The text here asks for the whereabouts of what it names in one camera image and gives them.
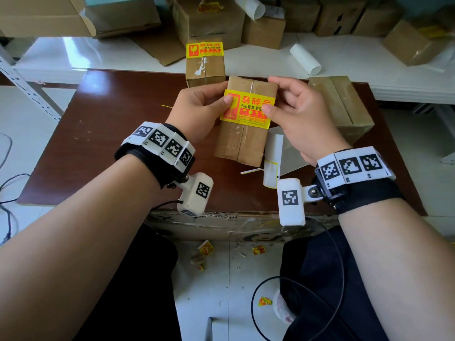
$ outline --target person's right hand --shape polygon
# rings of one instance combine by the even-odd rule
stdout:
[[[303,81],[269,77],[279,87],[276,106],[263,104],[264,114],[280,125],[303,159],[313,166],[326,155],[351,148],[338,131],[324,98]]]

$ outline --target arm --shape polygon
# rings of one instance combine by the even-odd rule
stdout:
[[[321,95],[291,78],[276,107],[264,113],[313,166],[350,148]],[[339,216],[362,280],[390,341],[452,340],[455,335],[455,250],[405,201],[390,199]]]
[[[231,103],[221,98],[207,105],[226,86],[182,90],[167,123],[191,143],[201,140]],[[2,338],[70,340],[104,292],[159,190],[150,170],[127,154],[2,246]]]

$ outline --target wooden tabletop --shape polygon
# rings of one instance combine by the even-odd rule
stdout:
[[[409,176],[405,163],[366,83],[354,83],[375,126],[356,147],[374,146],[397,177],[409,204],[421,215],[426,211]],[[38,161],[18,202],[58,205],[114,163],[114,153],[123,139],[143,121],[164,123],[181,89],[184,74],[132,71],[89,70],[79,85],[65,114]],[[219,121],[210,134],[195,144],[196,161],[190,173],[204,172],[213,178],[213,191],[206,211],[278,211],[275,189],[263,186],[262,172],[241,175],[250,170],[232,160],[214,156]],[[283,178],[297,177],[309,185],[314,177],[311,166]],[[163,189],[160,201],[180,197],[180,189]],[[333,214],[325,203],[306,205],[314,215]]]

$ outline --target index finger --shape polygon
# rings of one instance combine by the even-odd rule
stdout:
[[[280,88],[286,91],[290,91],[296,97],[299,97],[303,92],[310,92],[313,89],[308,84],[300,81],[296,78],[285,78],[282,76],[270,76],[269,82],[276,83]]]
[[[196,92],[197,94],[202,93],[202,95],[204,96],[204,100],[207,100],[207,99],[217,97],[220,94],[224,94],[224,90],[227,87],[228,87],[228,82],[224,81],[224,82],[218,83],[218,84],[191,87],[188,90],[192,91],[192,92]]]

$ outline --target rolled label sheet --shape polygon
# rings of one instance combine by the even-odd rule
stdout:
[[[319,74],[321,64],[302,45],[294,44],[290,52],[297,62],[308,72],[309,76]]]
[[[265,13],[265,5],[259,0],[234,0],[242,10],[245,11],[247,16],[253,20],[258,20]]]

